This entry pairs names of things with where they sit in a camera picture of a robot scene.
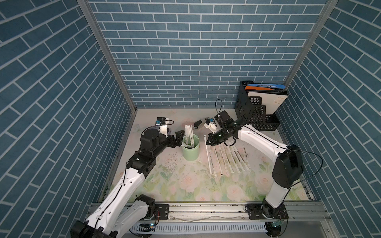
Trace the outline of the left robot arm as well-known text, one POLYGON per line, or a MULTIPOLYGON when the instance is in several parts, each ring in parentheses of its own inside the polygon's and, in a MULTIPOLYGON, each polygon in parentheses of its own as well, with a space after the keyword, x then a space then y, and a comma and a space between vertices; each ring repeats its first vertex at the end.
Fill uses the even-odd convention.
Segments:
POLYGON ((155 128, 147 129, 140 137, 140 148, 127 161, 126 169, 117 185, 85 221, 76 221, 70 230, 72 238, 121 238, 141 219, 154 215, 155 200, 138 196, 123 212, 135 190, 156 165, 156 158, 166 148, 181 146, 184 130, 165 135, 155 128))

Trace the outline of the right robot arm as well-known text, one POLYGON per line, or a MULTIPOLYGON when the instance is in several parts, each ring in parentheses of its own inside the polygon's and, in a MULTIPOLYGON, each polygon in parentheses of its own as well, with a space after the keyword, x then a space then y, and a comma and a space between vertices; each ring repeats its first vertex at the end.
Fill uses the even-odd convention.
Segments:
POLYGON ((273 163, 272 178, 274 180, 269 193, 262 202, 261 210, 265 217, 273 218, 281 210, 290 188, 304 171, 301 150, 296 145, 279 143, 256 130, 242 120, 233 120, 226 111, 214 117, 220 130, 208 135, 206 144, 216 146, 229 138, 239 139, 259 150, 273 163))

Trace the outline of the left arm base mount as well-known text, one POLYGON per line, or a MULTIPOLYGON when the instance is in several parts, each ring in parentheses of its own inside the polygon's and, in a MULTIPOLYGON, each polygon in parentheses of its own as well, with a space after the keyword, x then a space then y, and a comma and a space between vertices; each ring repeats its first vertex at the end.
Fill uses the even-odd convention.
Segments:
POLYGON ((168 220, 169 207, 170 206, 167 203, 147 205, 147 213, 140 219, 140 221, 168 220))

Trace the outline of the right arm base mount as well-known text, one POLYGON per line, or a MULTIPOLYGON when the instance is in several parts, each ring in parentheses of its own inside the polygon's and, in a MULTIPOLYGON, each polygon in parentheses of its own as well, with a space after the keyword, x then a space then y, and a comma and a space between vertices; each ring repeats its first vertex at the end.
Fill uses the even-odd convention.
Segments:
POLYGON ((244 210, 248 213, 250 220, 287 220, 289 218, 284 203, 278 208, 273 208, 270 205, 263 205, 261 203, 248 203, 245 205, 244 210))

